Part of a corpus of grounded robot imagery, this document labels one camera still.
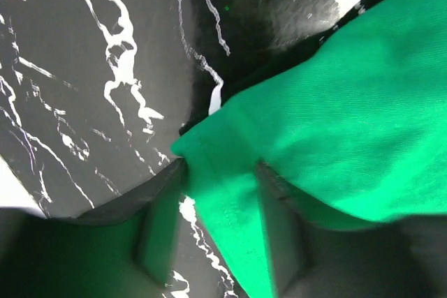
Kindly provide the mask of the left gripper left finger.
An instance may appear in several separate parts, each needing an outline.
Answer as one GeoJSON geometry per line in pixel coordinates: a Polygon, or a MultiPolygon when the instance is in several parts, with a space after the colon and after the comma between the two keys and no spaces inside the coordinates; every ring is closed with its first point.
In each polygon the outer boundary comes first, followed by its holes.
{"type": "Polygon", "coordinates": [[[183,159],[71,218],[1,210],[2,297],[153,297],[169,281],[183,159]]]}

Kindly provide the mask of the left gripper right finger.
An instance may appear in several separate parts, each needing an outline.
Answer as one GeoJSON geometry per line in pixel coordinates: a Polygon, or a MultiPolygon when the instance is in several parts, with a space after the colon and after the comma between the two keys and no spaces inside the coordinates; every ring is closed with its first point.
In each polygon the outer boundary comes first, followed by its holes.
{"type": "Polygon", "coordinates": [[[446,217],[368,223],[256,166],[277,297],[445,297],[446,217]]]}

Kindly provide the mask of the green t shirt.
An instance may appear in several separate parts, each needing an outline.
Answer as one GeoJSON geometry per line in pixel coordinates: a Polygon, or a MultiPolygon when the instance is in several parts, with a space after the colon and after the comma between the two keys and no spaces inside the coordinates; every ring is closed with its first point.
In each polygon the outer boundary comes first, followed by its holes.
{"type": "Polygon", "coordinates": [[[256,166],[368,223],[446,217],[446,0],[383,0],[173,145],[249,297],[272,284],[256,166]]]}

